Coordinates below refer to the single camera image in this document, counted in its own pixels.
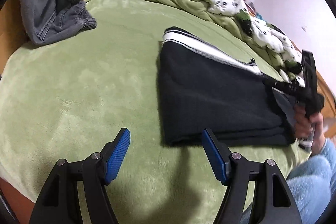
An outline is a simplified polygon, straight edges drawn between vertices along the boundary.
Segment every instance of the white trim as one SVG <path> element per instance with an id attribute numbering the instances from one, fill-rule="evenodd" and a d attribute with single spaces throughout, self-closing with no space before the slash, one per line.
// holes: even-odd
<path id="1" fill-rule="evenodd" d="M 213 59 L 217 62 L 224 63 L 227 65 L 231 65 L 233 67 L 241 68 L 244 70 L 248 70 L 256 75 L 262 75 L 263 73 L 258 68 L 257 64 L 246 64 L 240 62 L 226 53 L 222 52 L 215 47 L 212 47 L 198 39 L 191 38 L 187 35 L 183 35 L 181 33 L 177 33 L 174 31 L 167 32 L 163 35 L 163 44 L 167 41 L 172 41 L 177 44 L 180 44 L 189 50 L 195 50 L 196 53 L 205 56 L 209 59 Z"/>

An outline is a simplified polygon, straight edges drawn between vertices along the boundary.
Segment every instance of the folded black clothing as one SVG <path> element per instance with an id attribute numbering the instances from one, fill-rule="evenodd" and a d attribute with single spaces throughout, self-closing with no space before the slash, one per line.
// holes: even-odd
<path id="1" fill-rule="evenodd" d="M 163 42 L 158 84 L 168 145 L 200 144 L 205 128 L 229 146 L 295 141 L 293 102 L 263 84 L 254 60 L 242 63 L 177 27 Z"/>

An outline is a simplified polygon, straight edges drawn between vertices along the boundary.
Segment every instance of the green duvet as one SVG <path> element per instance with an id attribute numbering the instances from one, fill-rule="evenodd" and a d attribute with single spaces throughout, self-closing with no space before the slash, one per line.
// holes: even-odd
<path id="1" fill-rule="evenodd" d="M 107 187 L 120 224 L 212 222 L 225 187 L 204 150 L 162 144 L 156 81 L 163 31 L 183 28 L 280 76 L 227 30 L 185 11 L 144 0 L 90 0 L 87 8 L 96 29 L 40 48 L 26 44 L 9 59 L 0 82 L 1 177 L 35 201 L 58 159 L 83 160 L 127 127 L 131 145 Z M 297 144 L 231 150 L 272 158 L 285 176 L 307 158 Z M 82 211 L 89 223 L 84 203 Z"/>

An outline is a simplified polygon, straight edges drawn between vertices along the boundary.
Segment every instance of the blue pajamas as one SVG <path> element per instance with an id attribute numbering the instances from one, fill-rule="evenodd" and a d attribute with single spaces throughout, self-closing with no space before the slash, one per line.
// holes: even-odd
<path id="1" fill-rule="evenodd" d="M 303 224 L 314 224 L 336 189 L 336 148 L 326 139 L 320 154 L 310 157 L 294 168 L 287 177 Z M 243 213 L 241 224 L 248 224 L 250 205 Z"/>

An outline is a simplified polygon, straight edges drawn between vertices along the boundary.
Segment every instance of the green blanket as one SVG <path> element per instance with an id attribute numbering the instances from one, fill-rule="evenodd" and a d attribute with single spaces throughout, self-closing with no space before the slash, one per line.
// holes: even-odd
<path id="1" fill-rule="evenodd" d="M 225 187 L 204 150 L 161 141 L 156 81 L 163 31 L 178 26 L 239 60 L 253 57 L 279 79 L 278 73 L 227 30 L 185 11 L 143 0 L 90 0 L 87 8 L 96 29 L 40 48 L 26 44 L 9 59 L 0 81 L 1 177 L 35 201 L 58 159 L 83 160 L 127 127 L 131 145 L 107 187 L 120 224 L 212 222 Z M 285 176 L 307 158 L 297 144 L 232 151 L 272 158 Z M 89 223 L 83 202 L 82 211 Z"/>
<path id="2" fill-rule="evenodd" d="M 240 14 L 235 15 L 234 17 L 212 14 L 207 11 L 209 6 L 209 0 L 147 0 L 147 1 L 161 3 L 174 8 L 182 9 L 198 18 L 216 23 L 222 28 L 228 30 L 233 36 L 244 41 L 259 56 L 261 56 L 268 64 L 270 64 L 276 70 L 286 68 L 285 62 L 283 61 L 280 54 L 273 52 L 267 47 L 260 47 L 251 37 L 249 37 L 242 31 L 240 24 L 238 23 L 239 19 L 245 19 L 245 14 L 242 12 Z"/>

